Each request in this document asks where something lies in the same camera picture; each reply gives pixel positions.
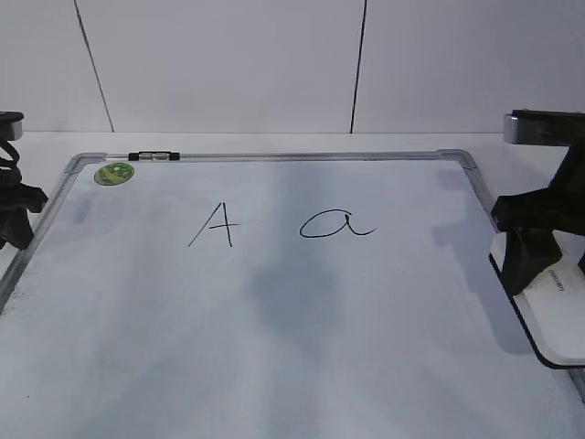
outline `whiteboard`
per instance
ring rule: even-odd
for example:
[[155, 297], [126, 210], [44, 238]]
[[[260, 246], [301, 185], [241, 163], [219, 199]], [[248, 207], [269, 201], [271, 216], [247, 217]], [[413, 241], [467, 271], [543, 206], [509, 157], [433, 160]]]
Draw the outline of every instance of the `whiteboard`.
[[2, 436], [583, 437], [469, 169], [424, 157], [70, 167], [0, 316]]

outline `white wall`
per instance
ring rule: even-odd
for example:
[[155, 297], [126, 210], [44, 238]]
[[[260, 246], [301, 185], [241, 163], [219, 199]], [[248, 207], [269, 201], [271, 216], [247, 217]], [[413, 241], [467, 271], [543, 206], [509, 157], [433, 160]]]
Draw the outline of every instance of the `white wall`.
[[[350, 130], [364, 0], [78, 0], [116, 131]], [[582, 0], [368, 0], [354, 131], [585, 110]], [[109, 131], [73, 0], [0, 8], [0, 110]]]
[[356, 132], [501, 132], [515, 108], [585, 110], [583, 0], [368, 1]]
[[361, 0], [80, 0], [116, 131], [346, 132]]
[[37, 131], [110, 131], [72, 0], [0, 5], [0, 111]]

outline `black clip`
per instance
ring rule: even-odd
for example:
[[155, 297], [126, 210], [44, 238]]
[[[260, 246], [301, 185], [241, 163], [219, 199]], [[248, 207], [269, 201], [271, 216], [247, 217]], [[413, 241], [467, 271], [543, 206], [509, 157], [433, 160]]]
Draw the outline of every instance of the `black clip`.
[[141, 151], [139, 153], [128, 154], [129, 162], [138, 162], [140, 160], [154, 160], [176, 162], [181, 159], [180, 153], [172, 153], [170, 151]]
[[[516, 295], [560, 261], [553, 230], [585, 235], [585, 114], [514, 110], [505, 117], [505, 140], [569, 147], [547, 188], [499, 197], [492, 210], [497, 228], [506, 232], [500, 280]], [[580, 266], [585, 268], [585, 255]]]
[[39, 213], [48, 198], [39, 187], [21, 183], [20, 170], [16, 166], [20, 156], [8, 143], [22, 135], [21, 112], [0, 112], [0, 148], [10, 155], [11, 160], [0, 157], [0, 249], [7, 242], [18, 249], [25, 249], [33, 239], [28, 222], [27, 209]]

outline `green sticker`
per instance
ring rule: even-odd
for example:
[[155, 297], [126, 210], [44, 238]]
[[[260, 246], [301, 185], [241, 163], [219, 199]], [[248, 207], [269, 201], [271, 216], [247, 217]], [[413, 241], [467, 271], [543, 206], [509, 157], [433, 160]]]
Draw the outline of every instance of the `green sticker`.
[[134, 175], [134, 168], [127, 163], [111, 163], [98, 169], [93, 179], [98, 185], [116, 186], [128, 181]]

